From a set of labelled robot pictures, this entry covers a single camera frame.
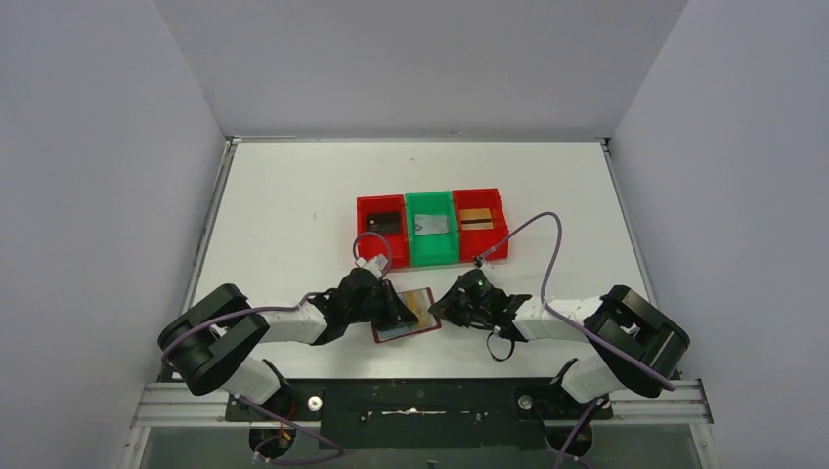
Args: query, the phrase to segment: card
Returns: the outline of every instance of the card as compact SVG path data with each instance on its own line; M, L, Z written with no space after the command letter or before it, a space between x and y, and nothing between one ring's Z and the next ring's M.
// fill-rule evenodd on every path
M417 316L419 321L416 324L401 324L399 327L382 331L377 330L372 325L371 332L374 334L374 342L381 344L389 340L399 339L407 335L420 334L441 327L440 320L429 314L429 307L435 302L434 298L432 298L431 288L400 291L397 293L397 296Z
M460 227L464 230L490 230L493 227L489 208L464 208L460 210Z
M440 235L449 232L449 220L446 215L414 214L414 235Z
M366 216L366 225L370 232L381 234L399 233L402 229L400 212L370 213Z

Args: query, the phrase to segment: green bin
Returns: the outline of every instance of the green bin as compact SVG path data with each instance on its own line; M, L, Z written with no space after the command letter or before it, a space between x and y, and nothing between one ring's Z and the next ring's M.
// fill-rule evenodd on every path
M420 231L415 226L416 215L446 216L447 232L416 234ZM455 206L451 192L407 193L406 217L409 227L410 265L436 266L459 262L458 220L455 218Z

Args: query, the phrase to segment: white wall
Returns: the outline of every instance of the white wall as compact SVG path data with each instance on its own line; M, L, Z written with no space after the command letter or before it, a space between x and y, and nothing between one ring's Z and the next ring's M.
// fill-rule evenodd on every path
M152 1L0 12L0 466L112 467L222 134Z
M829 2L691 0L611 142L723 467L827 467Z
M156 0L228 135L609 136L687 0Z

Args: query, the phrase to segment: red plastic container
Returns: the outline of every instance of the red plastic container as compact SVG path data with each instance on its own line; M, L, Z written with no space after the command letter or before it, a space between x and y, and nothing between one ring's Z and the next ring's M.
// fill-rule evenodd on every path
M357 198L357 234L369 230L369 215L378 213L398 213L400 230L395 233L379 233L391 246L392 269L409 266L409 231L406 225L406 201L400 195L382 195L378 197ZM364 259L377 254L388 256L383 241L374 236L366 236L357 244L357 251Z
M509 227L503 216L501 195L497 189L464 189L452 191L455 201L455 216L458 219L460 236L460 261L472 262L472 258L482 254L498 241L509 235ZM489 209L493 227L486 230L469 230L463 228L460 211L474 208ZM492 253L487 259L506 259L509 254L509 241Z

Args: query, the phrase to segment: white table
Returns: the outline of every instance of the white table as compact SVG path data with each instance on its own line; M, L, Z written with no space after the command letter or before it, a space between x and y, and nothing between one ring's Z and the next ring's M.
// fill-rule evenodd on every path
M361 195L498 188L515 228L557 212L564 240L548 294L579 298L625 284L646 296L599 143L239 143L196 287L200 299L235 283L254 306L291 303L335 287L353 267ZM510 241L497 267L507 293L538 295L556 232L551 219ZM469 265L393 272L398 291L431 287L439 299ZM377 345L368 324L322 347L259 345L288 378L480 378L551 376L586 343L517 344L494 362L487 333L456 327ZM508 342L493 339L505 355Z

